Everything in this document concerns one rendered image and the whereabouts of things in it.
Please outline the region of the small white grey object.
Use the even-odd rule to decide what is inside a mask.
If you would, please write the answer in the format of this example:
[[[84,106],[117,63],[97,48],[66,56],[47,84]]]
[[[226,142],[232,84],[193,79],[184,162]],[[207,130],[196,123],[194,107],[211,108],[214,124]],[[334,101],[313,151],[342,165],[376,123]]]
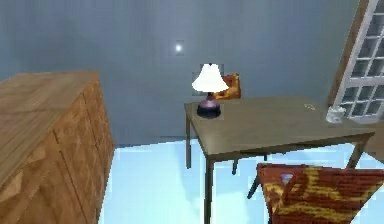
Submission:
[[[341,106],[330,106],[326,114],[326,121],[329,123],[341,123],[346,113],[346,109]]]

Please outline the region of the white shade purple table lamp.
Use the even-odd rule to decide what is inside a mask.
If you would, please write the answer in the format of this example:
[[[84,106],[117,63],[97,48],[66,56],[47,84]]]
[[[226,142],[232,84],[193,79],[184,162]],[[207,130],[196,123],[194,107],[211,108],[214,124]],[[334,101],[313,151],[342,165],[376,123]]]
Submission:
[[[229,86],[223,80],[217,64],[204,64],[198,77],[192,82],[192,88],[207,94],[197,107],[197,115],[207,119],[221,115],[220,104],[213,97],[214,93],[227,90]]]

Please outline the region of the brown wooden chest of drawers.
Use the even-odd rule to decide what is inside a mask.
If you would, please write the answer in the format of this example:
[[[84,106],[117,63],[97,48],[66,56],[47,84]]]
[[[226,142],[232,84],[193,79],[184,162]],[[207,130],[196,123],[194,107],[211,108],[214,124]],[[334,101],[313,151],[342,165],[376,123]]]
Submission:
[[[0,224],[97,224],[113,152],[97,72],[0,82]]]

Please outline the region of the olive brown table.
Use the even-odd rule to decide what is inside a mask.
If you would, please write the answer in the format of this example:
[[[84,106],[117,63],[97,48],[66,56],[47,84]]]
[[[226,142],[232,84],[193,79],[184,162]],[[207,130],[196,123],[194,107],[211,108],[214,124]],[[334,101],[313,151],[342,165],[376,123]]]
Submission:
[[[224,100],[214,119],[198,116],[197,108],[196,102],[184,105],[186,131],[196,134],[205,156],[204,224],[211,224],[215,163],[353,143],[347,166],[354,168],[375,134],[348,118],[327,122],[327,109],[303,96]]]

